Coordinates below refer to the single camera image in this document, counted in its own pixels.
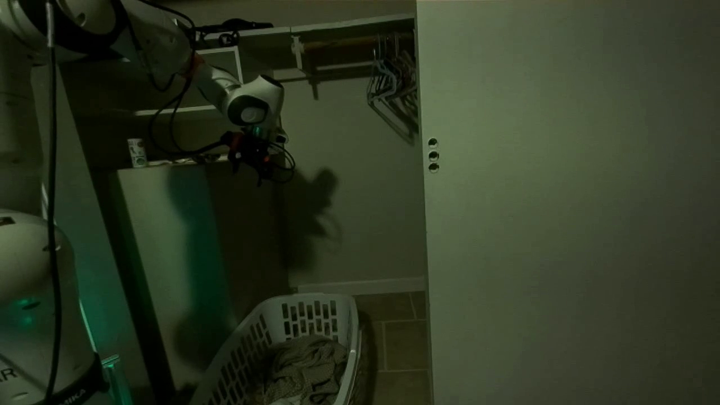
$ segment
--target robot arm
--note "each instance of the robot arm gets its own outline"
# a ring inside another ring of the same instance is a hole
[[[187,76],[235,126],[271,128],[284,101],[282,83],[257,76],[241,87],[232,75],[202,61],[176,20],[139,0],[53,0],[53,43],[62,60],[115,52],[149,63],[157,76]],[[27,51],[42,51],[44,0],[0,0],[0,30]]]

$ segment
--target green light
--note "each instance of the green light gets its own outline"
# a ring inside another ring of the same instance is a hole
[[[31,328],[35,325],[34,316],[21,316],[16,322],[21,328]]]
[[[31,308],[41,307],[41,303],[35,297],[23,297],[23,299],[16,303],[16,307],[21,312],[31,312]]]
[[[86,314],[82,299],[77,299],[77,304],[79,304],[79,308],[80,308],[80,318],[82,318],[82,327],[86,327],[89,346],[93,346],[93,351],[96,354],[96,342],[95,342],[95,336],[93,336],[93,332],[89,332],[89,322],[88,322],[88,314]]]
[[[132,400],[131,387],[118,373],[121,369],[118,358],[116,355],[105,358],[104,369],[105,369],[105,381],[111,384],[112,405],[132,405],[134,400]]]

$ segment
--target floor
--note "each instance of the floor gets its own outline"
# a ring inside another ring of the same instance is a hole
[[[358,295],[355,299],[365,328],[355,405],[430,405],[426,295]]]

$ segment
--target wall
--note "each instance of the wall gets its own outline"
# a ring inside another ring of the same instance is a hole
[[[169,3],[202,22],[275,26],[412,13],[413,3]],[[418,145],[366,106],[368,80],[286,83],[284,128],[296,180],[282,187],[292,287],[422,289]]]
[[[435,403],[715,403],[720,7],[418,4]]]

